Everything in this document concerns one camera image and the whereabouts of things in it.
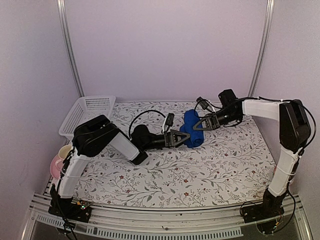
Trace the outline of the blue towel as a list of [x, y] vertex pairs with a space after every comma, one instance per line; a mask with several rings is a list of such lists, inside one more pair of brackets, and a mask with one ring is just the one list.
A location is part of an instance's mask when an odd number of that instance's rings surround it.
[[190, 135], [190, 138], [183, 142], [188, 148], [197, 148], [204, 143], [205, 137], [202, 130], [194, 130], [194, 125], [200, 121], [198, 113], [194, 109], [187, 110], [183, 116], [183, 125], [180, 131]]

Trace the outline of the white plastic basket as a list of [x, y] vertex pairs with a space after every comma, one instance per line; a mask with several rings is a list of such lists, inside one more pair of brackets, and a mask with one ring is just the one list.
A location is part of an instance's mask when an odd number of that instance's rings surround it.
[[74, 130], [79, 125], [100, 115], [105, 115], [110, 120], [115, 102], [116, 97], [114, 95], [78, 98], [60, 126], [59, 135], [71, 141], [74, 137]]

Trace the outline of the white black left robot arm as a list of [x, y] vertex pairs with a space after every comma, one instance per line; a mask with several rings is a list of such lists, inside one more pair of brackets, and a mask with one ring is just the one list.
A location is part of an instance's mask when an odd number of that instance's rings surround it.
[[76, 184], [91, 158], [111, 146], [134, 165], [141, 164], [147, 150], [177, 148], [190, 139], [190, 134], [171, 130], [174, 116], [169, 114], [161, 134], [151, 133], [144, 124], [136, 126], [131, 135], [126, 135], [105, 115], [99, 115], [76, 127], [72, 147], [60, 171], [60, 178], [50, 189], [55, 209], [63, 216], [74, 213], [71, 203]]

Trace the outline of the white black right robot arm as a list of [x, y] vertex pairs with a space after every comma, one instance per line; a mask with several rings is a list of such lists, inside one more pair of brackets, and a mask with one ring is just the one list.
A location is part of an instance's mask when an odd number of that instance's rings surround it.
[[263, 193], [262, 203], [254, 208], [262, 218], [269, 218], [280, 212], [299, 161], [316, 136], [315, 118], [300, 99], [236, 97], [232, 89], [222, 91], [218, 98], [221, 103], [218, 108], [202, 97], [196, 99], [196, 106], [208, 114], [193, 125], [195, 131], [213, 131], [230, 122], [239, 123], [245, 116], [278, 123], [279, 158], [272, 180]]

